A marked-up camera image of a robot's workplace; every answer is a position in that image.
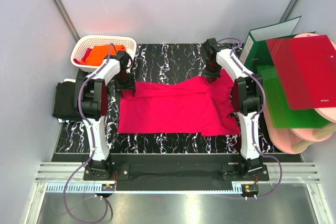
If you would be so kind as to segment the magenta t shirt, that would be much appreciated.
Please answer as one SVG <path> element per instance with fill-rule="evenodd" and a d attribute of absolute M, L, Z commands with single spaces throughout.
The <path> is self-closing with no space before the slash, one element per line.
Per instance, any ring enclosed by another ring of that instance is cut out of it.
<path fill-rule="evenodd" d="M 120 102 L 123 134 L 199 133 L 239 135 L 229 98 L 233 81 L 225 70 L 213 83 L 197 76 L 178 84 L 137 82 Z"/>

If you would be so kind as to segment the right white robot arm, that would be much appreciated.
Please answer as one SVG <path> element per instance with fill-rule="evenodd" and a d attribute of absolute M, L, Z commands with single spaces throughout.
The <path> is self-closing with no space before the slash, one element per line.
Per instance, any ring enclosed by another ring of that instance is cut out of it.
<path fill-rule="evenodd" d="M 259 114 L 265 95 L 262 76 L 247 69 L 234 55 L 234 48 L 227 43 L 219 43 L 215 38 L 210 38 L 203 43 L 203 47 L 207 56 L 207 81 L 215 82 L 220 78 L 222 70 L 233 81 L 231 104 L 239 118 L 242 144 L 238 165 L 227 174 L 256 182 L 263 171 L 258 142 Z"/>

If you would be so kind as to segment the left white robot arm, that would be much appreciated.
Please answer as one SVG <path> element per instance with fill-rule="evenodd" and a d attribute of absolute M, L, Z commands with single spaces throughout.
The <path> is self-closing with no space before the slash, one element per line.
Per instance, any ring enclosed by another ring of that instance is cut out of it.
<path fill-rule="evenodd" d="M 109 104 L 107 84 L 114 81 L 115 91 L 121 97 L 125 91 L 135 95 L 135 79 L 128 72 L 132 64 L 133 59 L 126 51 L 108 54 L 98 69 L 75 82 L 75 109 L 86 127 L 90 147 L 83 166 L 86 175 L 97 180 L 108 180 L 116 174 L 104 126 Z"/>

